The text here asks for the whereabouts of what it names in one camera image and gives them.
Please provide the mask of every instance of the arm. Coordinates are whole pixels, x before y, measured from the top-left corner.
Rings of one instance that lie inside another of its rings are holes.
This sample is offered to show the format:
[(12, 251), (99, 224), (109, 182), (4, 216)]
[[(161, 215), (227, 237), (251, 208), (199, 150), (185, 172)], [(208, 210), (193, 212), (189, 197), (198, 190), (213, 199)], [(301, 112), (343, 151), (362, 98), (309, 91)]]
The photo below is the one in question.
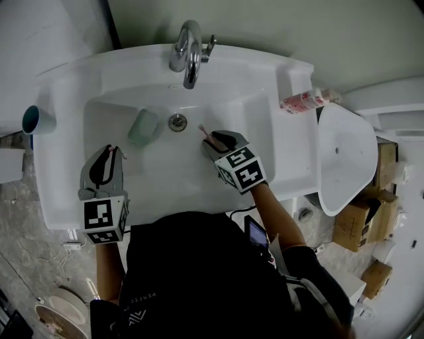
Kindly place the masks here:
[(119, 304), (119, 293), (125, 271), (122, 266), (118, 246), (114, 244), (96, 245), (97, 289), (102, 300)]
[(250, 192), (270, 241), (273, 241), (278, 234), (281, 251), (294, 246), (306, 246), (299, 227), (267, 185), (260, 183), (254, 186)]
[(317, 256), (305, 247), (305, 239), (294, 220), (280, 205), (270, 188), (260, 183), (251, 190), (256, 208), (271, 241), (278, 234), (284, 263), (290, 275), (310, 280), (336, 312), (344, 330), (352, 322), (353, 308), (339, 284), (319, 264)]

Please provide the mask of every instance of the black shirt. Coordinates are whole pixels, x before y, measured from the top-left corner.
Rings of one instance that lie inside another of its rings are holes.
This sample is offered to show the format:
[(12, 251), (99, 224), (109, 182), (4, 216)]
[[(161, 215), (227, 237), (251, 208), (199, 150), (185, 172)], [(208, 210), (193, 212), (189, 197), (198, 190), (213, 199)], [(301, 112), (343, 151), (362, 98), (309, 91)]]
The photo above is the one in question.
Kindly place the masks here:
[[(289, 248), (283, 257), (290, 275), (314, 283), (340, 322), (350, 326), (349, 300), (313, 250)], [(271, 328), (291, 338), (317, 333), (327, 321), (307, 292), (299, 299), (309, 300), (311, 306), (303, 315), (294, 313), (285, 277), (226, 215), (180, 213), (133, 226), (127, 264), (119, 307), (91, 302), (93, 339), (115, 338), (111, 324), (123, 338), (265, 334)]]

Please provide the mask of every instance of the cup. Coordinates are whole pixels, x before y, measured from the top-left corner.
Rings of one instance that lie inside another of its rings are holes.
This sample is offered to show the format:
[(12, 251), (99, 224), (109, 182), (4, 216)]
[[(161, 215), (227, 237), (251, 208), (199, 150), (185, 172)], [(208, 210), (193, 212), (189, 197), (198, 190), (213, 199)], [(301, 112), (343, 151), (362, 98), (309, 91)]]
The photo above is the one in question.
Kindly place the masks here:
[(25, 134), (48, 134), (56, 128), (56, 119), (38, 106), (30, 106), (22, 118)]

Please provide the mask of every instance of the cardboard box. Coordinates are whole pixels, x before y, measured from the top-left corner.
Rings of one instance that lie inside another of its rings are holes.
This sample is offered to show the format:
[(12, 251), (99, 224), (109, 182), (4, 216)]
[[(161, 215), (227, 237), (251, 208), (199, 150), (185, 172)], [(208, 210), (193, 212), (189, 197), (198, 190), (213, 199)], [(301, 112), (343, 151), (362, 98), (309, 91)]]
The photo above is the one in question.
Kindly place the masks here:
[(390, 275), (392, 274), (392, 268), (383, 264), (382, 262), (375, 261), (360, 278), (366, 283), (363, 295), (373, 299), (376, 297), (383, 287), (389, 281)]
[(378, 162), (373, 186), (380, 189), (387, 187), (395, 178), (396, 173), (396, 144), (378, 144)]
[(368, 187), (337, 216), (333, 242), (353, 252), (370, 242), (386, 239), (393, 232), (398, 212), (398, 197)]

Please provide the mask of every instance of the faucet handle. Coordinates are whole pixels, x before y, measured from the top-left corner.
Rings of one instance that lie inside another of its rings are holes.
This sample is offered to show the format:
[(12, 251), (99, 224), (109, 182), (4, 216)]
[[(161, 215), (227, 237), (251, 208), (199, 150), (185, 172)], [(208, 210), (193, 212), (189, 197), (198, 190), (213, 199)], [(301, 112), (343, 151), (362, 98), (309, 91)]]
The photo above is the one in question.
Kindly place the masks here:
[(201, 50), (201, 61), (202, 62), (208, 62), (209, 61), (209, 56), (212, 53), (212, 49), (215, 47), (217, 43), (217, 39), (215, 39), (215, 35), (211, 35), (211, 39), (209, 40), (209, 42), (207, 43), (206, 48)]

